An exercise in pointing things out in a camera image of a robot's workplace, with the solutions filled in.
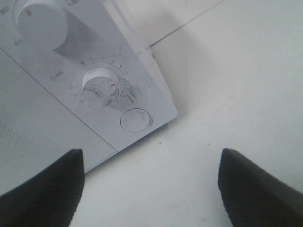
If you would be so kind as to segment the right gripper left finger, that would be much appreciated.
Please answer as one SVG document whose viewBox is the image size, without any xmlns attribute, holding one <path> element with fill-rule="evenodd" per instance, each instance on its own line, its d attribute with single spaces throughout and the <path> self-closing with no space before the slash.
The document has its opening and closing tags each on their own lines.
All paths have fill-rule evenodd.
<svg viewBox="0 0 303 227">
<path fill-rule="evenodd" d="M 82 149 L 72 149 L 0 197 L 2 227 L 68 227 L 85 183 Z"/>
</svg>

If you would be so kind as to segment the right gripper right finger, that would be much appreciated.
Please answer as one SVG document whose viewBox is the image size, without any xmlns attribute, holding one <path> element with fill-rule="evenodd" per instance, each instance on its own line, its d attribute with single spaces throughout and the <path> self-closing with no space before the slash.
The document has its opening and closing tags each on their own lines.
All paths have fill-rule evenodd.
<svg viewBox="0 0 303 227">
<path fill-rule="evenodd" d="M 222 151 L 218 188 L 234 227 L 303 225 L 303 194 L 234 149 Z"/>
</svg>

